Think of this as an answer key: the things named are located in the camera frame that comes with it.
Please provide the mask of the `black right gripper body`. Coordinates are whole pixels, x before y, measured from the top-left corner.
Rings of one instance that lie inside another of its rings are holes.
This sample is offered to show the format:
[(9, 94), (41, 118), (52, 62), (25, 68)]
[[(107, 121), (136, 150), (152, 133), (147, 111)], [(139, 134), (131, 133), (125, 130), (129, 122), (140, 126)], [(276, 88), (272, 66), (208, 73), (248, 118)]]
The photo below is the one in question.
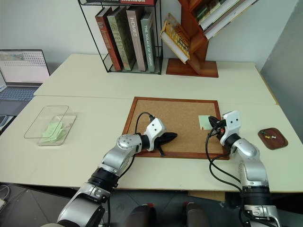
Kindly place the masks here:
[(225, 134), (226, 120), (217, 121), (214, 125), (213, 136), (218, 140)]

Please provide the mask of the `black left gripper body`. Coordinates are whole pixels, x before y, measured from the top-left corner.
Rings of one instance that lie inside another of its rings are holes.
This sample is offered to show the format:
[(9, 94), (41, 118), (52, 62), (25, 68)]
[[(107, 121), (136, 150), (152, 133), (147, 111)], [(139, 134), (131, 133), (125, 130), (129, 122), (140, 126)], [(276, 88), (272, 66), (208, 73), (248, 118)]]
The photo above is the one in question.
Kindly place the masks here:
[(162, 134), (160, 137), (157, 137), (154, 141), (154, 148), (158, 149), (161, 144), (166, 143), (168, 140), (168, 133)]

